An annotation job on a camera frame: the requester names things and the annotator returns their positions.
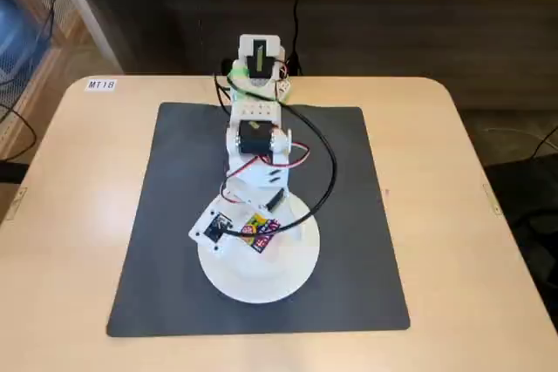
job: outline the robotic arm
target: robotic arm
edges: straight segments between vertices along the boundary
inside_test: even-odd
[[[276,101],[242,93],[274,98],[283,59],[279,37],[241,36],[239,58],[229,74],[235,87],[226,134],[229,169],[219,194],[188,234],[198,243],[206,276],[239,301],[270,302],[295,292],[310,276],[319,254],[313,217],[284,232],[265,234],[308,212],[289,191],[289,170],[302,164],[310,149],[294,143],[291,131],[282,128]],[[289,162],[293,146],[304,153]]]

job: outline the wire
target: wire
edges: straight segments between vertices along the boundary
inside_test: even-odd
[[[547,140],[548,140],[550,137],[552,137],[552,135],[553,135],[556,131],[558,131],[558,125],[555,126],[554,129],[553,129],[551,132],[549,132],[549,133],[541,140],[541,142],[539,143],[538,146],[536,146],[536,148],[534,149],[533,154],[531,154],[531,156],[528,158],[528,160],[532,160],[532,159],[534,159],[534,158],[537,156],[537,154],[539,153],[539,150],[541,149],[542,145],[544,145],[544,144],[547,142]]]
[[[225,88],[223,86],[219,85],[219,82],[217,81],[217,76],[213,75],[213,81],[215,83],[215,91],[217,92],[217,99],[219,100],[219,105],[221,105],[221,109],[223,110],[223,112],[225,112],[227,115],[230,116],[230,111],[227,109],[227,107],[223,103],[223,98],[221,97],[221,93],[223,93],[223,95],[225,95],[228,100],[230,100],[230,96],[228,95]]]
[[[227,76],[227,81],[233,89],[235,89],[236,91],[241,91],[246,96],[249,96],[251,98],[264,100],[264,101],[267,101],[267,102],[276,101],[275,99],[266,98],[262,95],[258,95],[257,93],[253,93],[253,92],[250,92],[250,91],[244,91],[244,90],[240,89],[231,80],[230,76]],[[281,102],[279,100],[277,100],[276,102],[283,109],[287,110],[288,112],[293,114],[295,117],[299,118],[302,122],[304,122],[304,124],[306,124],[316,134],[316,136],[319,138],[319,140],[322,142],[323,146],[325,147],[326,151],[328,152],[328,154],[330,156],[330,161],[331,161],[330,183],[328,184],[328,187],[327,187],[325,193],[322,195],[322,198],[320,198],[320,200],[305,215],[303,215],[298,220],[295,220],[295,221],[291,222],[290,224],[287,224],[286,226],[279,227],[272,232],[259,232],[259,233],[242,233],[242,232],[232,231],[232,230],[227,230],[227,229],[222,230],[222,232],[225,233],[225,234],[233,235],[235,237],[253,238],[253,237],[261,237],[261,236],[271,236],[271,235],[275,235],[275,234],[283,232],[283,231],[287,231],[291,228],[299,226],[304,221],[306,221],[310,217],[314,216],[320,210],[320,208],[323,206],[323,204],[326,202],[326,200],[328,200],[328,198],[331,196],[331,193],[333,192],[333,188],[334,188],[334,186],[336,184],[336,181],[337,181],[337,158],[335,156],[333,148],[331,148],[330,142],[325,138],[325,136],[318,129],[318,127],[315,126],[312,123],[312,121],[310,121],[308,118],[306,118],[303,114],[301,114],[295,108],[293,108],[293,107],[291,107],[287,104],[284,104],[283,102]]]
[[[303,68],[300,65],[300,60],[298,58],[298,53],[296,51],[296,41],[298,41],[298,2],[300,0],[295,0],[293,3],[293,20],[295,22],[295,33],[293,35],[293,44],[292,49],[289,54],[289,58],[287,58],[287,64],[289,65],[289,73],[297,75],[300,73],[302,76]]]
[[[303,156],[300,159],[297,159],[297,160],[293,161],[292,163],[287,163],[287,164],[271,163],[271,160],[269,160],[268,156],[259,156],[260,160],[265,165],[270,166],[270,167],[279,167],[279,168],[283,168],[283,169],[294,169],[295,167],[299,167],[310,156],[310,147],[308,147],[307,145],[305,145],[303,143],[298,143],[298,142],[293,142],[292,145],[296,148],[300,148],[300,149],[305,151],[305,153],[303,154]]]
[[[15,109],[10,110],[9,106],[6,106],[4,104],[0,104],[0,107],[4,108],[5,110],[8,110],[11,113],[13,113],[14,115],[16,115],[25,124],[25,126],[29,129],[29,131],[30,131],[30,133],[33,137],[33,140],[31,141],[31,143],[28,146],[26,146],[22,151],[17,152],[13,156],[9,156],[5,159],[0,159],[0,162],[7,163],[9,161],[15,160],[18,157],[26,154],[31,148],[33,148],[35,146],[35,144],[37,143],[37,133],[35,132],[35,130],[31,126],[31,124],[27,121],[27,119],[25,119],[18,111],[16,111]]]

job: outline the black component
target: black component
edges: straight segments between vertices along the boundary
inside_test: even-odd
[[[233,60],[230,58],[223,58],[221,60],[221,75],[227,76],[233,70]]]
[[[246,57],[246,64],[248,66],[248,76],[250,78],[271,78],[273,73],[273,65],[276,60],[273,57],[268,57],[267,43],[263,39],[255,39],[254,55]]]
[[[282,198],[284,196],[285,196],[285,189],[281,188],[281,190],[276,194],[276,196],[274,196],[265,207],[268,208],[268,211],[272,213],[273,210],[276,209],[277,205],[279,205],[279,203],[282,201]]]
[[[238,127],[240,152],[256,156],[270,155],[273,127],[270,121],[241,121]]]
[[[223,235],[223,231],[227,229],[227,225],[230,223],[230,219],[227,218],[222,213],[218,213],[206,231],[203,232],[205,236],[207,236],[213,243],[219,241],[221,236]]]
[[[217,92],[217,99],[219,100],[219,105],[221,105],[221,109],[223,110],[223,112],[225,112],[227,115],[230,116],[230,111],[223,103],[223,98],[221,97],[221,94],[223,94],[227,97],[228,100],[230,100],[230,96],[228,95],[227,89],[219,85],[219,82],[217,81],[217,76],[213,75],[213,81],[215,83],[215,91]]]
[[[29,165],[23,163],[0,162],[0,183],[18,185],[24,181]]]

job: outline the label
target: label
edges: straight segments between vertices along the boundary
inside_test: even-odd
[[[27,192],[26,187],[22,187],[17,191],[16,197],[11,202],[10,208],[8,209],[8,213],[6,214],[7,221],[13,221],[16,218],[17,210],[19,209],[22,200],[24,200],[24,196],[26,192]]]
[[[116,82],[113,78],[90,78],[85,91],[114,91]]]
[[[266,233],[275,231],[280,224],[277,220],[267,220],[257,213],[242,228],[242,232],[246,234]],[[252,247],[256,252],[261,253],[268,246],[273,235],[263,235],[261,237],[242,237],[244,242]]]

